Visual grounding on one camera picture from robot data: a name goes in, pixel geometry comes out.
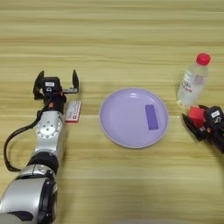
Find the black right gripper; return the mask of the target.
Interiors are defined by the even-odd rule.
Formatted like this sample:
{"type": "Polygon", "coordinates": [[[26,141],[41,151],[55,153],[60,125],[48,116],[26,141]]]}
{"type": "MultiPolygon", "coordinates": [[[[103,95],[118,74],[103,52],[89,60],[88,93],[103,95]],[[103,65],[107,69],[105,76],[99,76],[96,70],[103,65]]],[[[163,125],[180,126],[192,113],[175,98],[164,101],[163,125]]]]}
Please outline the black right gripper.
{"type": "MultiPolygon", "coordinates": [[[[208,109],[205,105],[199,105],[200,109],[208,109]]],[[[193,119],[187,115],[182,115],[185,126],[195,135],[198,141],[207,140],[210,144],[216,146],[224,154],[224,118],[217,116],[212,118],[206,116],[203,126],[195,126],[193,119]]]]}

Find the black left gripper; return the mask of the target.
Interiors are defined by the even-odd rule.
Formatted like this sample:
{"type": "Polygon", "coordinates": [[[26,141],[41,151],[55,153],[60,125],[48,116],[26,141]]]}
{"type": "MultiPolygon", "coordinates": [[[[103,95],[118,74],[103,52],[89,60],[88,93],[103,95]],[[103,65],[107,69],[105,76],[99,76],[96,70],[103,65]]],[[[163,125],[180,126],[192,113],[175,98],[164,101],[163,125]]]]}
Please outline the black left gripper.
{"type": "Polygon", "coordinates": [[[73,87],[69,89],[63,89],[62,87],[41,87],[41,81],[44,79],[44,72],[41,71],[38,74],[34,82],[33,94],[35,100],[43,100],[44,107],[43,112],[46,111],[58,111],[61,114],[64,113],[64,105],[67,102],[66,95],[77,94],[79,92],[79,78],[75,69],[73,70],[73,87]]]}

